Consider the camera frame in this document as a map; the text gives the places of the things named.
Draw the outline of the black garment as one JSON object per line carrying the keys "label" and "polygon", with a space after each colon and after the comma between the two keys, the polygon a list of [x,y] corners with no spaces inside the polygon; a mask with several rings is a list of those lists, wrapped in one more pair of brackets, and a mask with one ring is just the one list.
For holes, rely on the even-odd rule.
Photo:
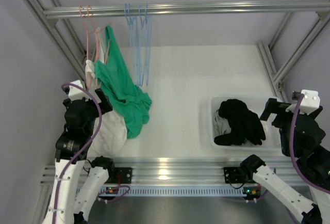
{"label": "black garment", "polygon": [[223,101],[219,107],[219,116],[232,122],[236,121],[246,128],[248,140],[254,145],[262,145],[266,140],[263,126],[256,113],[248,109],[247,105],[238,99]]}

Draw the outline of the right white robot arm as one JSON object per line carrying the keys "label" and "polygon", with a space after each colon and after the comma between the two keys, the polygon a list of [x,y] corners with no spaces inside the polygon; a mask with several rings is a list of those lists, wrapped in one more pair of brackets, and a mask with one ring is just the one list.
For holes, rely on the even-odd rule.
{"label": "right white robot arm", "polygon": [[290,157],[298,176],[309,186],[310,200],[283,181],[257,155],[252,154],[240,163],[241,177],[265,187],[279,200],[299,223],[329,223],[329,150],[321,142],[325,132],[316,122],[322,106],[304,110],[304,95],[299,94],[296,104],[279,102],[270,98],[260,119],[272,122],[280,132],[282,153]]}

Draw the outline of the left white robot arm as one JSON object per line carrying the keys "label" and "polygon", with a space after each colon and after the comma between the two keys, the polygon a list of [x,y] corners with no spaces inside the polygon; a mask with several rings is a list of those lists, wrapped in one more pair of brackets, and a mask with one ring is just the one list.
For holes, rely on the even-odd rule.
{"label": "left white robot arm", "polygon": [[117,175],[113,159],[96,157],[83,187],[76,191],[88,149],[101,128],[95,121],[101,122],[103,114],[113,110],[101,89],[95,90],[95,96],[82,92],[85,96],[63,102],[65,124],[55,144],[54,185],[43,223],[87,223],[100,188]]}

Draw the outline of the light blue wire hanger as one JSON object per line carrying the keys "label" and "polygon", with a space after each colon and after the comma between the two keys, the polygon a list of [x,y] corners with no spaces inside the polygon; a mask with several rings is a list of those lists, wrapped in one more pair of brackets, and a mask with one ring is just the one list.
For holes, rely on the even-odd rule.
{"label": "light blue wire hanger", "polygon": [[124,4],[124,14],[129,30],[129,47],[130,53],[133,60],[134,68],[134,82],[138,84],[138,66],[137,66],[137,54],[136,54],[136,38],[135,38],[135,17],[132,17],[130,14],[130,4]]}

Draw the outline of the blue wire hanger with green garment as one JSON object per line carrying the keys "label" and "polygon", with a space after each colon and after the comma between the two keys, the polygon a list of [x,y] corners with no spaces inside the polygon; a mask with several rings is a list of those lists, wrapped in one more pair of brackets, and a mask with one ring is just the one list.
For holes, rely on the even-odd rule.
{"label": "blue wire hanger with green garment", "polygon": [[145,85],[149,85],[149,70],[150,70],[150,54],[151,54],[151,38],[152,38],[152,16],[148,14],[148,4],[145,5],[145,58],[144,58],[144,73],[143,79]]}

